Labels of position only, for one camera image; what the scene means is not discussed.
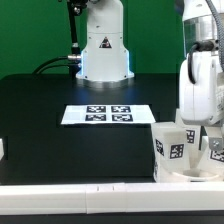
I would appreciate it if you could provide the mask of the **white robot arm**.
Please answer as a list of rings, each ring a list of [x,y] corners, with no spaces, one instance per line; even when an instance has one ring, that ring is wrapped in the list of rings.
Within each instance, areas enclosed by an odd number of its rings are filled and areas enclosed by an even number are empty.
[[[206,128],[209,147],[224,149],[224,0],[181,0],[186,59],[180,68],[179,108],[186,124]],[[89,0],[81,84],[115,87],[133,80],[123,44],[120,0]]]

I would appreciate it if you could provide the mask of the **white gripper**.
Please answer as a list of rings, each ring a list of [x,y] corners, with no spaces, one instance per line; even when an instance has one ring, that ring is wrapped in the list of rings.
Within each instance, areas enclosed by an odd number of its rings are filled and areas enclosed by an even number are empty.
[[[193,54],[192,84],[188,77],[187,61],[180,69],[179,109],[185,124],[212,126],[224,119],[224,72],[219,57],[210,52]],[[209,148],[224,149],[224,134],[220,127],[209,130]]]

